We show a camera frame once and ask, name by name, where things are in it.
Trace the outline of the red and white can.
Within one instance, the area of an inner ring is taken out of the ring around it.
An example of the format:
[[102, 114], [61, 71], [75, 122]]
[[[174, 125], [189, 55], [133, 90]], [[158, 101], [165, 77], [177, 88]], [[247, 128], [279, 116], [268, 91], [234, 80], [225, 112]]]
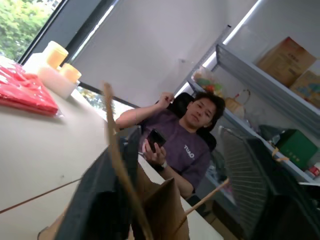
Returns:
[[315, 179], [320, 176], [320, 165], [313, 165], [308, 169], [309, 174], [312, 179]]

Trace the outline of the printed cardboard box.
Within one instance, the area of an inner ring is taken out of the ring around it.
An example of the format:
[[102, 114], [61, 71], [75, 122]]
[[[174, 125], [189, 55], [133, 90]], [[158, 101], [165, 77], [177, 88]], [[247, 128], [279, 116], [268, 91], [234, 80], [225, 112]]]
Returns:
[[289, 89], [320, 109], [320, 75], [307, 70]]

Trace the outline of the white plastic container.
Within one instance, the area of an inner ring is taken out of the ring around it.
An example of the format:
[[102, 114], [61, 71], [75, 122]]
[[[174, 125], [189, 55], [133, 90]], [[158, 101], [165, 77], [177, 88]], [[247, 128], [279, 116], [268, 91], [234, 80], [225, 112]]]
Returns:
[[33, 53], [22, 68], [26, 73], [38, 74], [41, 69], [48, 66], [43, 53], [39, 52]]
[[46, 65], [40, 66], [36, 74], [47, 89], [51, 90], [65, 100], [80, 84], [79, 81], [76, 83], [71, 82], [57, 70]]

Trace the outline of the short yellow lidded jar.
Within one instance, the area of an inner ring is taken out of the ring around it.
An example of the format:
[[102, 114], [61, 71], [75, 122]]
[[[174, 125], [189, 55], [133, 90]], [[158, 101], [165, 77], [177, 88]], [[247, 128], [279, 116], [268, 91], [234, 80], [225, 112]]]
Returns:
[[60, 68], [59, 72], [62, 76], [64, 76], [74, 84], [82, 76], [82, 74], [69, 63], [64, 63], [63, 66]]

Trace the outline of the tall yellow lidded jar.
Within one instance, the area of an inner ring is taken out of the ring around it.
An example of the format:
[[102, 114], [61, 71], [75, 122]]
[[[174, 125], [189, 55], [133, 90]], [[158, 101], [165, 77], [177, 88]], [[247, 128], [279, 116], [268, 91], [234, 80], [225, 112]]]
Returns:
[[54, 69], [66, 59], [69, 52], [55, 41], [50, 41], [42, 52], [45, 62]]

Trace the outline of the person's left hand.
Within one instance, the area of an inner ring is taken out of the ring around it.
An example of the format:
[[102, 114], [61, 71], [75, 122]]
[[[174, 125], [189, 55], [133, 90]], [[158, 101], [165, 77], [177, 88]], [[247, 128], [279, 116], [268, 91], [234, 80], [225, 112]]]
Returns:
[[166, 163], [166, 151], [163, 147], [159, 147], [157, 143], [153, 144], [155, 152], [151, 149], [151, 144], [147, 139], [142, 145], [142, 153], [144, 158], [151, 164], [162, 166]]

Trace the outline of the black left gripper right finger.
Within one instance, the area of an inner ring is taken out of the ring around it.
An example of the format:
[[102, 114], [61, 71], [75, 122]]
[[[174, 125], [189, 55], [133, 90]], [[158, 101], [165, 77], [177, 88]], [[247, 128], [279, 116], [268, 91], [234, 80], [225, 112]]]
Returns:
[[219, 127], [244, 240], [320, 240], [320, 211], [257, 137]]

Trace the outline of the black smartphone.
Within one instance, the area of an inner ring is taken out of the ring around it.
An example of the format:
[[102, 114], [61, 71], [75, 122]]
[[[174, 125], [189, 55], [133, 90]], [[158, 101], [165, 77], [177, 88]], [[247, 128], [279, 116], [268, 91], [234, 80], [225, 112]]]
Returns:
[[166, 143], [165, 137], [156, 129], [152, 129], [146, 139], [153, 153], [156, 153], [155, 143], [159, 148]]

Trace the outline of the black wristwatch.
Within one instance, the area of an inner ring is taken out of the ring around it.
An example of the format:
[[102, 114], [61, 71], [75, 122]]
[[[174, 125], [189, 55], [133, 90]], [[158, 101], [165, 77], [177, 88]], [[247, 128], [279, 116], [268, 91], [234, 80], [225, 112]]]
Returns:
[[153, 169], [157, 172], [162, 172], [167, 166], [167, 162], [164, 161], [162, 164], [154, 164]]

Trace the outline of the person in purple shirt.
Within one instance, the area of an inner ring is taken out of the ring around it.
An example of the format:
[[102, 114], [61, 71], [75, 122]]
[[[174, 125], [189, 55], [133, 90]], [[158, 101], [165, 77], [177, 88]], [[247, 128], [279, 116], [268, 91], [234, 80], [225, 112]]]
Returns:
[[140, 151], [163, 179], [175, 179], [180, 195], [195, 193], [211, 160], [207, 143], [198, 135], [223, 116], [225, 100], [211, 92], [199, 92], [179, 118], [168, 107], [174, 101], [170, 92], [157, 103], [123, 112], [115, 121], [120, 129], [140, 125]]

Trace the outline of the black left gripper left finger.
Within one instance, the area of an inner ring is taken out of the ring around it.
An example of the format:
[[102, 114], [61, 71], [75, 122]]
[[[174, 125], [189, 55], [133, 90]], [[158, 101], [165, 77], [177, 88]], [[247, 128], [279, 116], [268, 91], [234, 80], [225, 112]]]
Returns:
[[109, 145], [82, 176], [55, 240], [127, 240], [132, 218]]

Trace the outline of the dark window frame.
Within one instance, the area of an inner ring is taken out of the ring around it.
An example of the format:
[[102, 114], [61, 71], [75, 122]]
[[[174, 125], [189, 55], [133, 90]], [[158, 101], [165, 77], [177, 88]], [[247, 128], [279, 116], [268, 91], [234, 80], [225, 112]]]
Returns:
[[101, 95], [103, 83], [116, 85], [124, 43], [137, 25], [135, 0], [62, 0], [20, 58], [26, 63], [50, 41], [64, 47], [66, 61], [82, 73], [80, 87]]

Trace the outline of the red plastic package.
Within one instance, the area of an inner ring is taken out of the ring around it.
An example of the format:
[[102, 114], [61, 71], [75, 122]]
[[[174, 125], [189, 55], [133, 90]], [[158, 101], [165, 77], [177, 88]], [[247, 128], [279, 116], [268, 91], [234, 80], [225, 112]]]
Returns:
[[59, 107], [36, 74], [0, 61], [0, 105], [54, 117]]

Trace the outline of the green box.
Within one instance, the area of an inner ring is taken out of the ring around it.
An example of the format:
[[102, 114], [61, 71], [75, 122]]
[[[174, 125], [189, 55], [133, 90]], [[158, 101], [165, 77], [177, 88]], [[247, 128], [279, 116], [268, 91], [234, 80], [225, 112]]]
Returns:
[[275, 146], [301, 170], [307, 169], [308, 162], [318, 151], [318, 147], [297, 129], [283, 131]]

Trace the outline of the dark grey bag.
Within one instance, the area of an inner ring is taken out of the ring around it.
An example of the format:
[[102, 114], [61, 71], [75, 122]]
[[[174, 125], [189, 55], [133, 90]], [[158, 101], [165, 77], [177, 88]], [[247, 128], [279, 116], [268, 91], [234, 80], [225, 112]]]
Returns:
[[271, 125], [259, 125], [260, 136], [272, 145], [276, 145], [281, 139], [281, 134], [286, 131], [283, 127], [275, 127]]

